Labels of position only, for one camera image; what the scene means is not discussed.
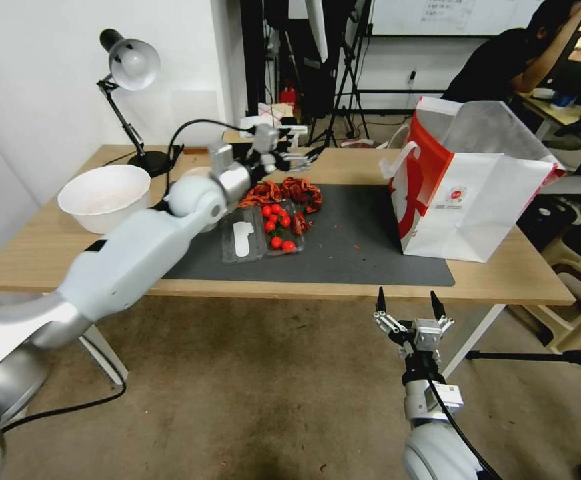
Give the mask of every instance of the lamp base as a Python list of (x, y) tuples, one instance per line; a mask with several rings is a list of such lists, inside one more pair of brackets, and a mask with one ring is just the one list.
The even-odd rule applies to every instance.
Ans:
[(145, 152), (145, 157), (135, 155), (128, 161), (128, 164), (146, 170), (153, 178), (172, 169), (168, 154), (160, 151)]

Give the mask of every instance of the person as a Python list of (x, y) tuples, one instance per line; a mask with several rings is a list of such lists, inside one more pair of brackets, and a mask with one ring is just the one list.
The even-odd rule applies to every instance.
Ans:
[(581, 0), (544, 0), (527, 28), (507, 30), (470, 56), (450, 83), (447, 100), (507, 101), (547, 76), (581, 22)]

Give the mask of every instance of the black shirt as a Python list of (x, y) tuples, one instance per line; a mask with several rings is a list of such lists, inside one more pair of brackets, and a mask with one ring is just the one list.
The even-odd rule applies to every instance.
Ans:
[(506, 101), (512, 94), (509, 80), (526, 70), (533, 56), (525, 29), (506, 30), (473, 52), (442, 98)]

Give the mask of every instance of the bag handle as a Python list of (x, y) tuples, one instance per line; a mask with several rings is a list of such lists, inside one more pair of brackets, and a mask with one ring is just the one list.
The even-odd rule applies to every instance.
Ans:
[(397, 155), (397, 158), (392, 163), (392, 165), (388, 165), (388, 161), (386, 159), (379, 160), (379, 170), (382, 172), (382, 177), (386, 180), (394, 177), (399, 167), (401, 167), (404, 159), (410, 155), (410, 152), (412, 151), (414, 151), (415, 158), (418, 160), (419, 155), (422, 153), (422, 149), (414, 140), (406, 143), (406, 146), (399, 152), (399, 155)]
[(390, 140), (388, 141), (388, 144), (386, 145), (387, 149), (390, 148), (390, 145), (392, 145), (392, 142), (395, 140), (397, 135), (399, 135), (404, 129), (408, 129), (408, 132), (410, 132), (410, 124), (404, 123), (401, 127), (399, 127), (397, 129), (397, 131), (392, 135), (392, 137), (390, 137)]

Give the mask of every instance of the cherry tomato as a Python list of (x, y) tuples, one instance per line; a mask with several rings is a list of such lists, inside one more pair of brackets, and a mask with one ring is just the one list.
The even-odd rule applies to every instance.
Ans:
[(295, 251), (297, 249), (297, 245), (290, 240), (286, 240), (281, 244), (281, 250), (283, 251)]

